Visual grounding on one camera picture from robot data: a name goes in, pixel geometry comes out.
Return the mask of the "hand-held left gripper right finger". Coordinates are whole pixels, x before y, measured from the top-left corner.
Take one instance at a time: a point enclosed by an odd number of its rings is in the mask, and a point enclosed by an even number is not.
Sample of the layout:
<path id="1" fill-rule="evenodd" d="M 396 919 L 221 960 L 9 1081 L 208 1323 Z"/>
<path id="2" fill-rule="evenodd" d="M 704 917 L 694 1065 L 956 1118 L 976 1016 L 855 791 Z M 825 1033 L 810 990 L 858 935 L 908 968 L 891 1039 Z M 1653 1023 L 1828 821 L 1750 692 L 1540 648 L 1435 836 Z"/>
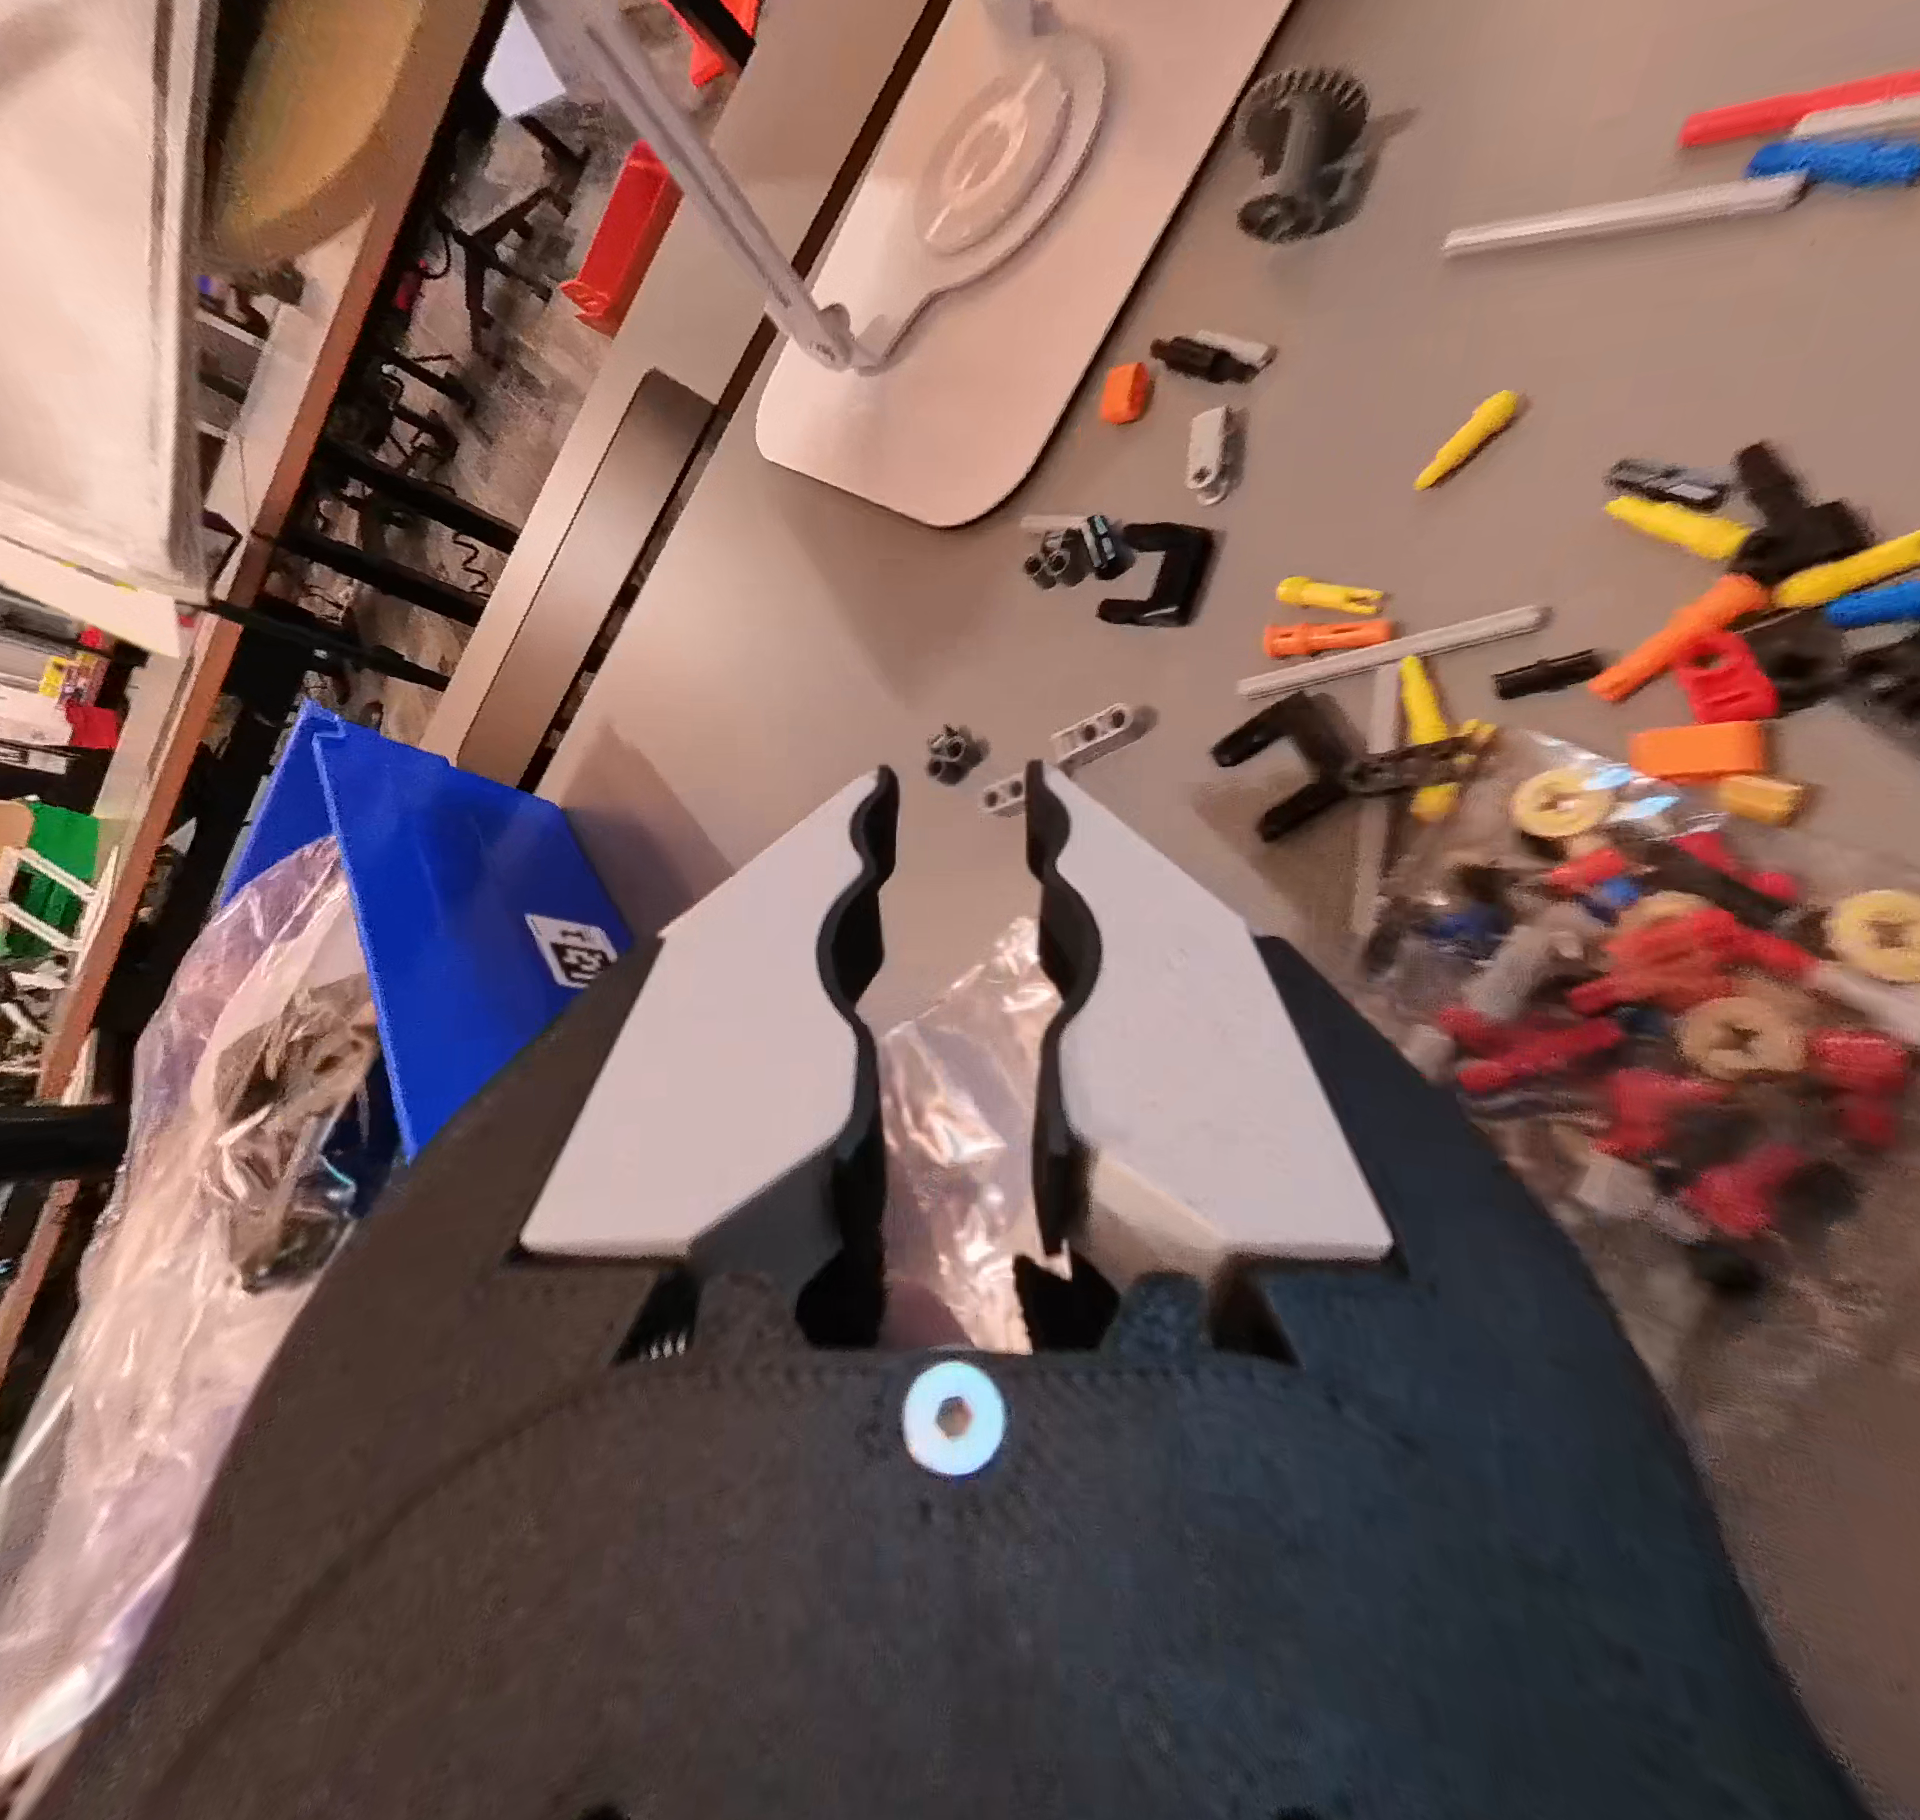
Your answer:
<path id="1" fill-rule="evenodd" d="M 1034 1198 L 1092 1265 L 1376 1262 L 1392 1232 L 1250 925 L 1031 762 L 1043 1033 Z"/>

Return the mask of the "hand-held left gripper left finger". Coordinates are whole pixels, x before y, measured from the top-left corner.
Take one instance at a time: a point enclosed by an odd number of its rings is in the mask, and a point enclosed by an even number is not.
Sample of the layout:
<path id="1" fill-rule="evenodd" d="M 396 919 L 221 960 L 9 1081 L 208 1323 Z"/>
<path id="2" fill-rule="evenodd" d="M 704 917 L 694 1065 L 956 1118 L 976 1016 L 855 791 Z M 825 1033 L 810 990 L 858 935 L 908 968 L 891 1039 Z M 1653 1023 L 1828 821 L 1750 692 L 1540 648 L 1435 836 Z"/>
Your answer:
<path id="1" fill-rule="evenodd" d="M 873 767 L 662 929 L 521 1223 L 531 1255 L 830 1262 L 885 1201 L 876 1039 L 900 778 Z"/>

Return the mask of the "black forked lego bracket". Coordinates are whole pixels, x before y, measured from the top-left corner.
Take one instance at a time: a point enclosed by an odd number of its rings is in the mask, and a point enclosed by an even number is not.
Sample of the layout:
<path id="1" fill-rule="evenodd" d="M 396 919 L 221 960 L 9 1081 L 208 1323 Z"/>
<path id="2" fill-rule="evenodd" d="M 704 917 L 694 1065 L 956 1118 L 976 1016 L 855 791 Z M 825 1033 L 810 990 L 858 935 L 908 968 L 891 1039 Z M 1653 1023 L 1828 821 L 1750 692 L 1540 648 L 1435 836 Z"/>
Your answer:
<path id="1" fill-rule="evenodd" d="M 1461 784 L 1476 775 L 1493 743 L 1495 729 L 1476 724 L 1466 733 L 1433 743 L 1363 753 L 1346 714 L 1332 701 L 1296 692 L 1222 733 L 1207 754 L 1217 769 L 1240 767 L 1281 747 L 1301 758 L 1305 781 L 1270 806 L 1255 824 L 1257 840 L 1270 847 L 1352 801 L 1400 799 L 1430 786 Z"/>

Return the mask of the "yellow lego axle pin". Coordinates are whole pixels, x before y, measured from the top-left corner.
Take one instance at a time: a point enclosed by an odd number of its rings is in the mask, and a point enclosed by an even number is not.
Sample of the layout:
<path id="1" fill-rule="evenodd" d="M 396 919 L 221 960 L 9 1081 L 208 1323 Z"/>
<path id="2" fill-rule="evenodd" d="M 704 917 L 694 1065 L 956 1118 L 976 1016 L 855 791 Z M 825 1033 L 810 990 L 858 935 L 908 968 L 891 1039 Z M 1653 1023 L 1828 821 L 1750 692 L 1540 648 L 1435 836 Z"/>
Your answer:
<path id="1" fill-rule="evenodd" d="M 1445 743 L 1463 740 L 1466 748 L 1448 757 L 1448 775 L 1433 779 L 1415 791 L 1411 815 L 1422 825 L 1445 824 L 1458 806 L 1461 784 L 1476 772 L 1483 758 L 1499 740 L 1499 728 L 1491 722 L 1467 719 L 1453 722 L 1428 670 L 1428 661 L 1409 654 L 1398 665 L 1398 686 L 1405 717 L 1405 740 L 1415 748 L 1431 748 Z"/>

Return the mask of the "black double lego connector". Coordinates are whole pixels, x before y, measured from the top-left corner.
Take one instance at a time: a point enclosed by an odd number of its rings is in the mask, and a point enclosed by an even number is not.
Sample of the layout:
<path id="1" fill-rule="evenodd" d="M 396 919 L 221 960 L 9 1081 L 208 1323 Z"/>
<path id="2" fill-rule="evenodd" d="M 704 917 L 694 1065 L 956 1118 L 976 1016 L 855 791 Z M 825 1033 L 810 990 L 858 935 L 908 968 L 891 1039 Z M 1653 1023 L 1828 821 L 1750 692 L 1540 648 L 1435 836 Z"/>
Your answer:
<path id="1" fill-rule="evenodd" d="M 1020 537 L 1028 546 L 1023 577 L 1043 591 L 1083 581 L 1107 585 L 1135 567 L 1123 526 L 1102 512 L 1028 513 Z"/>

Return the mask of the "clear bags of lego parts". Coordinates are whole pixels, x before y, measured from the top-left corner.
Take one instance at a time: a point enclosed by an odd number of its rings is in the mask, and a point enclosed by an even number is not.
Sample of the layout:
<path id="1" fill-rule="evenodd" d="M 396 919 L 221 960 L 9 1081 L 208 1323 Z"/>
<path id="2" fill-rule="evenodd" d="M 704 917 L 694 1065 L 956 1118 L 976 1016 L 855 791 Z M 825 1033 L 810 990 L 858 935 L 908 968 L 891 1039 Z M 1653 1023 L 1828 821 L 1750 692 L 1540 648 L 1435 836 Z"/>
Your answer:
<path id="1" fill-rule="evenodd" d="M 268 1363 L 394 1163 L 327 834 L 209 921 L 137 1044 L 128 1154 L 4 1474 L 4 1793 L 126 1676 Z"/>

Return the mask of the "dark grey lego differential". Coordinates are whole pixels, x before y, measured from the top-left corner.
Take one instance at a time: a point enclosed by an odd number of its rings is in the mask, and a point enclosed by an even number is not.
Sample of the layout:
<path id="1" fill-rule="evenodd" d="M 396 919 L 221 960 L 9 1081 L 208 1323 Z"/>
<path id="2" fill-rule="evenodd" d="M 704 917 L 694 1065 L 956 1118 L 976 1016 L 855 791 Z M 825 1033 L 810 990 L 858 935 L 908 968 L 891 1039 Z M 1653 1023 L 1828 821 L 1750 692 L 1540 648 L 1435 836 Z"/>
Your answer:
<path id="1" fill-rule="evenodd" d="M 1237 136 L 1257 166 L 1238 231 L 1273 246 L 1326 233 L 1365 166 L 1368 120 L 1368 93 L 1346 70 L 1298 65 L 1255 80 L 1237 115 Z"/>

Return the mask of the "blue lego pin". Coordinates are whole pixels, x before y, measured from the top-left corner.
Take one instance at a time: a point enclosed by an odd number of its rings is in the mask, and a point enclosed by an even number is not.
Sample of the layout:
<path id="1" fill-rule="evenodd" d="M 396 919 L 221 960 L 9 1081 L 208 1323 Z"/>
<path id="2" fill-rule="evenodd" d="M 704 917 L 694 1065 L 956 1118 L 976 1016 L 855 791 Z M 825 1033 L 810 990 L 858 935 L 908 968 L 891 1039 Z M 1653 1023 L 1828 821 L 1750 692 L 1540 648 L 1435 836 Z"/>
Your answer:
<path id="1" fill-rule="evenodd" d="M 1788 136 L 1762 145 L 1743 175 L 1801 179 L 1846 191 L 1912 189 L 1920 175 L 1919 138 L 1904 135 Z"/>

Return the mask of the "blue plastic bin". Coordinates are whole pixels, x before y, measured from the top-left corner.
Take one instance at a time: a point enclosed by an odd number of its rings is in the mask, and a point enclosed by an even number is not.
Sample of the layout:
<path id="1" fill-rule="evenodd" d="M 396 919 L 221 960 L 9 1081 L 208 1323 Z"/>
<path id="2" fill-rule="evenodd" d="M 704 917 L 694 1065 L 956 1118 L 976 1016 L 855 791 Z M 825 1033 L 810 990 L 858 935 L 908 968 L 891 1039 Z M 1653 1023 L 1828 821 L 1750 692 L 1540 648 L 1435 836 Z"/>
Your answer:
<path id="1" fill-rule="evenodd" d="M 218 906 L 333 840 L 405 1155 L 634 946 L 564 811 L 306 701 Z"/>

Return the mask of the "wooden desk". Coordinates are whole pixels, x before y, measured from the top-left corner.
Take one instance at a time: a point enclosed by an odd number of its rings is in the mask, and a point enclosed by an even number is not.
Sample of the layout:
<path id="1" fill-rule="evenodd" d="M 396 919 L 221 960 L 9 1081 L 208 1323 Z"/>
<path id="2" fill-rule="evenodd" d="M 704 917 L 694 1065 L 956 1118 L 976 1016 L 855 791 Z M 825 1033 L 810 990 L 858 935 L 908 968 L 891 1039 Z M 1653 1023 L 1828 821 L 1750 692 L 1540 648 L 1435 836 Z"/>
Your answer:
<path id="1" fill-rule="evenodd" d="M 508 0 L 491 0 L 468 59 L 497 31 Z M 239 546 L 218 581 L 232 617 L 215 612 L 202 620 L 181 673 L 172 709 L 154 747 L 143 796 L 126 821 L 113 824 L 118 844 L 100 894 L 91 903 L 83 949 L 69 971 L 58 1016 L 41 1050 L 38 1094 L 49 1102 L 69 1096 L 77 1067 L 92 1052 L 103 1005 L 113 1005 L 113 976 L 137 929 L 159 849 L 175 825 L 202 737 L 237 661 L 247 670 L 266 670 L 266 695 L 291 703 L 300 678 L 291 668 L 293 648 L 253 629 L 253 605 L 283 529 L 306 492 L 306 473 L 327 432 L 327 417 L 348 375 L 359 339 L 394 256 L 401 224 L 420 191 L 428 158 L 440 136 L 448 105 L 468 74 L 453 85 L 438 128 L 410 160 L 389 175 L 371 208 L 344 231 L 301 254 L 303 296 L 286 303 L 256 367 L 256 380 L 234 432 L 227 441 L 212 477 L 208 509 L 239 533 Z"/>

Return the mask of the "red plastic bin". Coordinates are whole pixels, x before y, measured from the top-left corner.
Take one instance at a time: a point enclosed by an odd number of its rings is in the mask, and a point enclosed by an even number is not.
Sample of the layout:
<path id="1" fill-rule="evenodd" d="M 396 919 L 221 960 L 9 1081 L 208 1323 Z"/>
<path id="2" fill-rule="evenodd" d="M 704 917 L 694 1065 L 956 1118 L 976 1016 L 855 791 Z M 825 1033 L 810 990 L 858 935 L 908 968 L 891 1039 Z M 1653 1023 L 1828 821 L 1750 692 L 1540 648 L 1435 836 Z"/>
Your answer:
<path id="1" fill-rule="evenodd" d="M 577 318 L 613 339 L 638 297 L 681 201 L 676 175 L 638 141 L 621 166 L 580 266 L 559 294 Z"/>

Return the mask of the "clear acrylic stand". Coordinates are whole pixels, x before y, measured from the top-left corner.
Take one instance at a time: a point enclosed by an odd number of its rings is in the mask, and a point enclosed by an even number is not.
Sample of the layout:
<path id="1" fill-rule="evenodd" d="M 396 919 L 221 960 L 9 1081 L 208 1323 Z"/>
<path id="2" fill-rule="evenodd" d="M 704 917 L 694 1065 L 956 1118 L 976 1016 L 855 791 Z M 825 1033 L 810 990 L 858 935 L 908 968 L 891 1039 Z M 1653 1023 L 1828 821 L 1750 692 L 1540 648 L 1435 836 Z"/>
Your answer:
<path id="1" fill-rule="evenodd" d="M 875 269 L 883 309 L 858 330 L 820 303 L 742 187 L 655 74 L 615 0 L 537 0 L 613 105 L 706 216 L 763 294 L 763 312 L 818 365 L 870 375 L 947 294 L 984 280 L 1051 218 L 1077 181 L 1104 114 L 1100 45 L 1043 0 L 973 0 L 990 31 L 987 80 L 937 135 L 891 221 Z M 721 0 L 667 0 L 690 30 L 742 65 L 751 38 Z"/>

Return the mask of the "tan cardboard roll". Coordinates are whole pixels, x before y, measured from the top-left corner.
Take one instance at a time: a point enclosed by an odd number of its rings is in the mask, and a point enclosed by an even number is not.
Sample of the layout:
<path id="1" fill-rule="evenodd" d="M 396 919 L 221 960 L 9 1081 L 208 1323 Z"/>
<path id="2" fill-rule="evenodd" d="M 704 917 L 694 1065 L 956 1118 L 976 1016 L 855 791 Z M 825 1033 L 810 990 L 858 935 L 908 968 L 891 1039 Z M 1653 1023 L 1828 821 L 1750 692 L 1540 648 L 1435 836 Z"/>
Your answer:
<path id="1" fill-rule="evenodd" d="M 221 0 L 203 250 L 297 259 L 431 138 L 491 0 Z"/>

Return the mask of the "black lego u bracket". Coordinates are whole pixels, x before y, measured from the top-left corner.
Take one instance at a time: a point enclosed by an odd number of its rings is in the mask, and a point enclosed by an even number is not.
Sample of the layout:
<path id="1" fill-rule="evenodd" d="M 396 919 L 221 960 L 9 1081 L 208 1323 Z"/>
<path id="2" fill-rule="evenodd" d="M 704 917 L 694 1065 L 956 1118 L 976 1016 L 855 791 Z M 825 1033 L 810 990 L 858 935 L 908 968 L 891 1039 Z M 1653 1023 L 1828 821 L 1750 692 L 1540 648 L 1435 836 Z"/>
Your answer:
<path id="1" fill-rule="evenodd" d="M 1215 533 L 1188 522 L 1127 522 L 1118 531 L 1118 542 L 1131 562 L 1153 559 L 1158 574 L 1140 598 L 1099 599 L 1096 619 L 1115 629 L 1184 629 L 1201 605 Z"/>

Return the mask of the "silver stand base plate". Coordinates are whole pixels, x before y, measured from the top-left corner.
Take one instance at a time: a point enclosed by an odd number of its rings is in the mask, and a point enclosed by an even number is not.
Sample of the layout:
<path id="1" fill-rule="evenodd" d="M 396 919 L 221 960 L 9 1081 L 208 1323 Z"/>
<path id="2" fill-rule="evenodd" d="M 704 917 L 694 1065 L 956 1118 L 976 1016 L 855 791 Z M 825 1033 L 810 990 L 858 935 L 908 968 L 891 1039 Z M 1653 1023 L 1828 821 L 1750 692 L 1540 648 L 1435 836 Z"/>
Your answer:
<path id="1" fill-rule="evenodd" d="M 935 302 L 876 373 L 782 353 L 757 415 L 769 463 L 930 529 L 994 512 L 1037 463 L 1293 0 L 1043 0 L 1100 45 L 1099 136 L 1047 224 Z M 987 80 L 990 31 L 951 0 L 811 278 L 858 330 L 876 250 L 947 118 Z"/>

